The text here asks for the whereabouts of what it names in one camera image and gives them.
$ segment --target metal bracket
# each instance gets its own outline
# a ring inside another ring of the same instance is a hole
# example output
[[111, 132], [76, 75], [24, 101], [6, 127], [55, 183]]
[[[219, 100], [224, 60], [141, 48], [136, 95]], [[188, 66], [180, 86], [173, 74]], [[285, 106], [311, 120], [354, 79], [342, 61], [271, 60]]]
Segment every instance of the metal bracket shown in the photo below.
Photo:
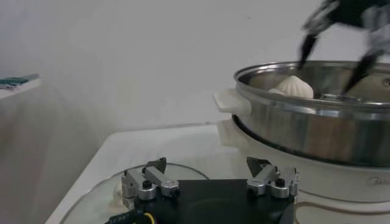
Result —
[[298, 173], [295, 168], [285, 168], [280, 176], [271, 183], [271, 194], [276, 198], [288, 198], [298, 195]]
[[136, 170], [126, 170], [122, 176], [122, 193], [124, 198], [137, 196], [140, 200], [151, 200], [156, 197], [157, 187], [145, 179]]
[[160, 187], [162, 196], [176, 198], [180, 195], [179, 182], [169, 179], [154, 166], [145, 169], [145, 178]]
[[161, 173], [165, 173], [166, 158], [162, 157], [158, 160], [153, 160], [153, 161], [147, 162], [147, 164], [142, 168], [142, 173], [145, 173], [145, 169], [147, 167], [151, 167], [151, 166], [156, 167], [156, 169], [158, 169]]
[[247, 180], [247, 191], [251, 197], [264, 195], [267, 188], [271, 188], [271, 194], [276, 198], [288, 198], [298, 195], [298, 173], [295, 168], [287, 167], [279, 172], [276, 166], [269, 161], [256, 158], [247, 158], [247, 164], [253, 175]]
[[261, 172], [246, 181], [246, 186], [250, 196], [260, 196], [266, 193], [268, 182], [277, 177], [277, 168], [273, 165], [266, 165]]

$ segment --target pot handle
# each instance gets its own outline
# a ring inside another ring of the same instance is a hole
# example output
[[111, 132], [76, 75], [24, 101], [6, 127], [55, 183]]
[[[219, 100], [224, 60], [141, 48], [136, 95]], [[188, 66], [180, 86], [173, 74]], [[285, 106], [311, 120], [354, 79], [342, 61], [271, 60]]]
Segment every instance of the pot handle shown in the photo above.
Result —
[[222, 113], [250, 115], [252, 106], [249, 100], [241, 96], [236, 89], [229, 88], [213, 94], [218, 110]]

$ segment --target white countertop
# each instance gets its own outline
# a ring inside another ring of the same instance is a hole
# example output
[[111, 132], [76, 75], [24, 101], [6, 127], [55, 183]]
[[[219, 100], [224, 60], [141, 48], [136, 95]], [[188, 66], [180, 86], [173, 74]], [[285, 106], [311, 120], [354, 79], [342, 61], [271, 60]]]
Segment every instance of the white countertop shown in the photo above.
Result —
[[167, 157], [210, 178], [249, 178], [241, 151], [219, 142], [215, 125], [115, 133], [107, 138], [46, 224], [58, 224], [100, 181], [124, 169]]

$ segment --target shelf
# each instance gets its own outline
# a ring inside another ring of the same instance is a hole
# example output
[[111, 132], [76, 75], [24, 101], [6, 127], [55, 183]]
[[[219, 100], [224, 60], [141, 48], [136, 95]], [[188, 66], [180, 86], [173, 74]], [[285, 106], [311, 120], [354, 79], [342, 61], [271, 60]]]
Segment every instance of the shelf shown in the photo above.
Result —
[[27, 75], [21, 78], [28, 79], [29, 81], [25, 84], [22, 84], [20, 86], [17, 86], [14, 89], [0, 89], [0, 100], [5, 99], [10, 96], [17, 95], [19, 93], [26, 92], [30, 89], [34, 89], [41, 85], [41, 79], [39, 78], [39, 75]]

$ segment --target pot rim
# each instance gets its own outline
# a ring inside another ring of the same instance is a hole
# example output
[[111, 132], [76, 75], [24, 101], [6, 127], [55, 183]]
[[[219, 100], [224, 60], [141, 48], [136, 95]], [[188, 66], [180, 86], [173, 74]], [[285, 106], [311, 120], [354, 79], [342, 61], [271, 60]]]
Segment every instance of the pot rim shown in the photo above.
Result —
[[[254, 71], [262, 71], [265, 69], [273, 69], [280, 67], [287, 68], [296, 68], [297, 61], [283, 61], [283, 62], [270, 62], [264, 63], [255, 66], [249, 66], [239, 71], [235, 72], [233, 78], [237, 83], [237, 87], [245, 89], [251, 93], [254, 93], [258, 97], [262, 97], [270, 103], [277, 103], [280, 107], [305, 107], [305, 108], [321, 108], [321, 109], [331, 109], [331, 110], [359, 110], [362, 112], [378, 112], [378, 113], [389, 113], [390, 112], [390, 102], [334, 102], [321, 99], [309, 99], [303, 97], [292, 97], [292, 96], [282, 96], [278, 94], [272, 94], [268, 91], [251, 87], [239, 80], [240, 77]], [[308, 61], [307, 65], [321, 65], [328, 67], [339, 67], [351, 69], [356, 65], [355, 61]], [[390, 75], [390, 64], [386, 63], [377, 63], [375, 71], [388, 73]]]

